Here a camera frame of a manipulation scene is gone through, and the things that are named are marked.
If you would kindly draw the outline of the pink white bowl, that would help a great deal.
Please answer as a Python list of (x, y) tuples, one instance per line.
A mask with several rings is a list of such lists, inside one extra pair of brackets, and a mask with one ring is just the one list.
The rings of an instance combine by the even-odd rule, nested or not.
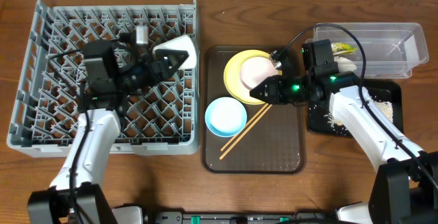
[(267, 77), (280, 75), (273, 63), (264, 57), (253, 57), (244, 61), (240, 67), (240, 81), (249, 90), (258, 86)]

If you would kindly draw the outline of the white tissue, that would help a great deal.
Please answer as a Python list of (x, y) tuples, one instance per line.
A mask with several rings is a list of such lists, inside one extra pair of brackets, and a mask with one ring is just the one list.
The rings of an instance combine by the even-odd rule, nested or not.
[(352, 60), (349, 60), (348, 58), (335, 56), (334, 61), (336, 61), (338, 65), (339, 72), (347, 72), (347, 71), (354, 72), (357, 69), (355, 63)]

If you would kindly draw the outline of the green snack wrapper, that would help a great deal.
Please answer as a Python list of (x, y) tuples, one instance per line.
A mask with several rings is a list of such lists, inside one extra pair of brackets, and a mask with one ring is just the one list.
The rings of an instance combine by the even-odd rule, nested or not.
[(333, 55), (350, 54), (350, 53), (354, 53), (357, 50), (356, 47), (353, 47), (352, 45), (342, 43), (342, 42), (332, 43), (331, 49), (332, 49)]

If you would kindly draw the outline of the light blue saucer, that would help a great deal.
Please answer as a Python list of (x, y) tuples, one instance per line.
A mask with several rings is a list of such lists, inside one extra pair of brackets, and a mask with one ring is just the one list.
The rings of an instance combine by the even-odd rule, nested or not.
[(232, 97), (212, 101), (205, 111), (205, 124), (215, 136), (229, 138), (242, 131), (247, 123), (244, 105)]

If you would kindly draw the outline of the rice and shell scraps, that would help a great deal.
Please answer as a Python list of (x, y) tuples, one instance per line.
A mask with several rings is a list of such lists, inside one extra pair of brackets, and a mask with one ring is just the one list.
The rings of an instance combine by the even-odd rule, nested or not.
[[(394, 121), (394, 109), (393, 104), (390, 101), (379, 101), (377, 96), (372, 97), (376, 107), (391, 121)], [(342, 127), (344, 124), (339, 120), (333, 117), (333, 115), (329, 112), (324, 115), (325, 118), (328, 119), (328, 124), (335, 129), (336, 127)]]

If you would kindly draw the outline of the white small cup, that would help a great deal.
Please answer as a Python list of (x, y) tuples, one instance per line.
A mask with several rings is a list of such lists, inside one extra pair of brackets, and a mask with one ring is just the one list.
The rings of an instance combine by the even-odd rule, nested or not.
[(192, 39), (188, 35), (182, 35), (153, 48), (152, 52), (155, 53), (158, 49), (169, 49), (178, 51), (187, 51), (188, 59), (179, 67), (179, 70), (193, 69), (198, 64), (198, 45), (195, 39)]

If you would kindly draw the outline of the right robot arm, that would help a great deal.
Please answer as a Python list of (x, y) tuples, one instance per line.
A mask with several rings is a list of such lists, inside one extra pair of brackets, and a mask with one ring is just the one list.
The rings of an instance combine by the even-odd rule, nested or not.
[(339, 208), (332, 223), (437, 222), (437, 153), (409, 140), (376, 107), (354, 73), (275, 75), (250, 96), (272, 105), (325, 105), (367, 155), (376, 170), (369, 201)]

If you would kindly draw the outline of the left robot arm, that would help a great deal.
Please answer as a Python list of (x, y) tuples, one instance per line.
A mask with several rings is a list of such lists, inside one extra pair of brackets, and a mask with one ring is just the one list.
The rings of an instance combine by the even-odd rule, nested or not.
[(197, 62), (193, 49), (156, 48), (152, 54), (136, 55), (134, 63), (122, 69), (106, 43), (80, 52), (88, 79), (79, 87), (79, 130), (49, 188), (30, 195), (27, 211), (32, 223), (59, 223), (69, 214), (78, 223), (116, 223), (101, 184), (130, 97), (170, 78), (186, 62)]

